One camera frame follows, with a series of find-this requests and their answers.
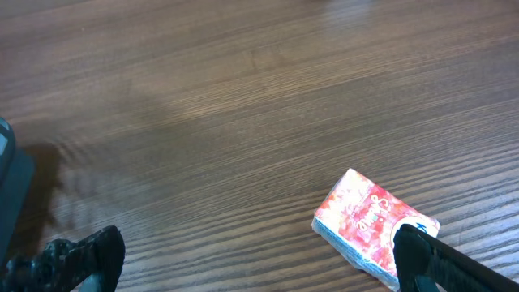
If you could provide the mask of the red white small packet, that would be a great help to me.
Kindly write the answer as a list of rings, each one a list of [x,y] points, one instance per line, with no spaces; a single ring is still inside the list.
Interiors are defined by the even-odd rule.
[[[399,290],[394,236],[404,224],[436,237],[440,223],[349,169],[315,210],[312,229],[356,269]]]

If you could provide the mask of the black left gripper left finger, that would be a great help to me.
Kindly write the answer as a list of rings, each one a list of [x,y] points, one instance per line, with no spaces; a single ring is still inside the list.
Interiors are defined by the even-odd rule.
[[[55,239],[33,256],[8,261],[2,292],[114,292],[122,273],[126,247],[118,228],[109,225],[78,241]]]

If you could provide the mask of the grey plastic shopping basket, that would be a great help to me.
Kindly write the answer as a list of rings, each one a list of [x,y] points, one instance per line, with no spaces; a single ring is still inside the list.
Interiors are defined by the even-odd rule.
[[[12,126],[1,118],[1,263],[35,171],[34,160],[16,142]]]

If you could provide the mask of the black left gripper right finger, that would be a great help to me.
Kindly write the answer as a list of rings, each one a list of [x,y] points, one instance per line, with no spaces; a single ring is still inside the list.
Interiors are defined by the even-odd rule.
[[[393,241],[401,292],[518,292],[515,281],[411,225]]]

